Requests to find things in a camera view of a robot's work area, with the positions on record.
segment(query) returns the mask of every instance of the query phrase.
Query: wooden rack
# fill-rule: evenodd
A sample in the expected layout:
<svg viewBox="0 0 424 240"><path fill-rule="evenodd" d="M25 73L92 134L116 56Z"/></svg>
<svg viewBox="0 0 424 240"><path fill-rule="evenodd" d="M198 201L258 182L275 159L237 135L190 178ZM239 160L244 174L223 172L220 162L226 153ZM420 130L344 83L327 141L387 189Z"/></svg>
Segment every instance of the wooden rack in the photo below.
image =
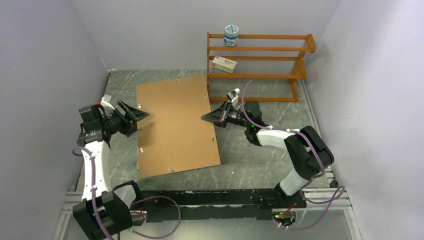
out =
<svg viewBox="0 0 424 240"><path fill-rule="evenodd" d="M314 53L316 45L311 34L308 35L264 35L264 34L240 34L239 39L272 39L272 40L298 40L303 41L298 46L211 46L210 39L224 39L224 34L207 33L207 92L211 79L287 79L290 83L293 97L246 97L246 101L260 102L297 102L299 94L296 87L297 79L305 79L307 76L304 56L306 52ZM234 61L292 61L293 67L289 74L254 74L254 73L211 73L210 61L215 56L210 51L272 51L272 52L299 52L297 56L221 56ZM210 101L226 101L227 97L209 97Z"/></svg>

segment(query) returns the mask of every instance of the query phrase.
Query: marble tabletop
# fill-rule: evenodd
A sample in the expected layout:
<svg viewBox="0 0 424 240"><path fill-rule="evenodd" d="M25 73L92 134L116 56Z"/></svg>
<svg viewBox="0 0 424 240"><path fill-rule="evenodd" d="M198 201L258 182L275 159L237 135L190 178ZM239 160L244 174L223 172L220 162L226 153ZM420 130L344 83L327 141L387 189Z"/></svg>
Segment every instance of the marble tabletop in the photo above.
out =
<svg viewBox="0 0 424 240"><path fill-rule="evenodd" d="M114 106L121 100L135 107L137 85L205 74L205 70L113 70L105 94L111 96ZM248 79L213 79L210 95L225 96L229 90L242 87L247 81ZM298 102L260 102L263 121L290 129L306 125L314 127L305 93L301 87L298 87L298 92ZM258 79L246 90L247 97L291 95L288 81L281 79ZM222 102L211 102L210 106L214 110L221 104ZM127 138L122 134L115 134L110 141L111 184L116 186L134 180L142 190L274 188L293 169L289 154L284 149L250 144L244 130L243 127L232 124L226 128L215 127L221 165L151 177L140 177L136 169L137 135ZM328 188L329 184L323 176L315 179L309 187ZM76 190L83 189L84 166Z"/></svg>

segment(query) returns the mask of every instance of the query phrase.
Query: cardboard sheet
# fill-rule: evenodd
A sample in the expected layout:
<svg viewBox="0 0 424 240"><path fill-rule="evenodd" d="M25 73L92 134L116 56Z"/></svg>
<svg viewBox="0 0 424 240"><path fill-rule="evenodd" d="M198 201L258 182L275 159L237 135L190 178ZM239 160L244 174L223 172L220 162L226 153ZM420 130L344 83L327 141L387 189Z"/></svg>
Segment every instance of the cardboard sheet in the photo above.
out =
<svg viewBox="0 0 424 240"><path fill-rule="evenodd" d="M138 85L136 94L150 113L137 123L140 177L221 164L214 125L201 120L211 111L203 75Z"/></svg>

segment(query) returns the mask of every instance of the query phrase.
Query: yellow box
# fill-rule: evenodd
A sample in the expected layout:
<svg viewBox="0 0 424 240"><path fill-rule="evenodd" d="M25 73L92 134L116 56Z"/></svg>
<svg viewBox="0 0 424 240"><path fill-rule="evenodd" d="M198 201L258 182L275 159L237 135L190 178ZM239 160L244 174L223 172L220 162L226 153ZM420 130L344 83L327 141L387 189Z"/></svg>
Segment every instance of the yellow box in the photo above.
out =
<svg viewBox="0 0 424 240"><path fill-rule="evenodd" d="M215 56L215 58L212 60L212 66L216 69L225 71L227 73L233 73L234 68L236 67L237 62L227 59L225 57L221 56Z"/></svg>

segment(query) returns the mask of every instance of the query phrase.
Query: blue and white canister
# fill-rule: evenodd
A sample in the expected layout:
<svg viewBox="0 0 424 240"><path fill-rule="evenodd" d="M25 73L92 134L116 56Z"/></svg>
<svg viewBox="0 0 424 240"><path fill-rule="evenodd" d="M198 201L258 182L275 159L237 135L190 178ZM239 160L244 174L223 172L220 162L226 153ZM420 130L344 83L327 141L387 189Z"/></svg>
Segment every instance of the blue and white canister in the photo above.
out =
<svg viewBox="0 0 424 240"><path fill-rule="evenodd" d="M239 39L239 28L236 25L228 25L224 31L224 44L229 47L237 45Z"/></svg>

